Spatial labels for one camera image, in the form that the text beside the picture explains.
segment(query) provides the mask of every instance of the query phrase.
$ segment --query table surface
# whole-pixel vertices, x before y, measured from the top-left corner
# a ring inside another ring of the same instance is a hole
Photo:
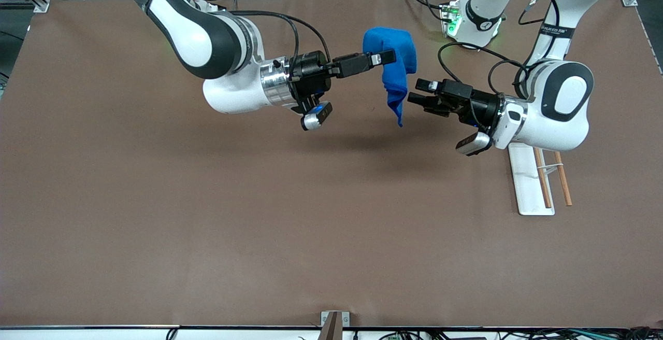
[[[491,49],[526,58],[526,2]],[[373,26],[406,29],[411,89],[446,77],[447,40],[412,1],[241,8],[309,21],[332,56]],[[255,21],[268,57],[291,53],[286,24]],[[495,58],[448,51],[488,90]],[[415,105],[399,128],[380,69],[334,80],[334,113],[303,132],[284,108],[209,108],[135,3],[52,2],[0,103],[0,324],[308,325],[345,309],[354,325],[660,327],[663,80],[636,10],[601,0],[568,59],[596,78],[589,136],[564,154],[574,206],[554,179],[557,215],[523,217],[507,153],[459,155],[471,127]],[[500,67],[498,87],[513,73]]]

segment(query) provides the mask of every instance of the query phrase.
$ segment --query wooden rod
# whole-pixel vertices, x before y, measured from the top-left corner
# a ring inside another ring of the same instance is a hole
[[[541,150],[533,147],[535,151],[535,160],[537,161],[537,172],[539,174],[539,184],[541,185],[541,191],[543,193],[543,201],[545,204],[546,208],[552,208],[552,201],[550,200],[550,193],[549,190],[547,189],[547,181],[545,181],[545,168],[544,166],[544,161],[543,161],[543,155],[541,154]]]
[[[561,164],[561,153],[555,151],[555,163]],[[566,182],[566,172],[564,172],[564,165],[557,165],[557,172],[559,172],[559,182],[561,182],[561,191],[564,193],[564,203],[566,206],[573,205],[571,201],[571,192],[569,191],[569,184]]]

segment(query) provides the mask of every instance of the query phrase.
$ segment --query blue cloth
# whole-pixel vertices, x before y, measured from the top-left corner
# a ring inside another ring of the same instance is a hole
[[[386,104],[398,117],[402,127],[403,100],[408,94],[407,75],[416,72],[416,49],[407,31],[377,27],[369,29],[363,40],[363,52],[396,51],[396,62],[384,66],[382,82],[386,88]]]

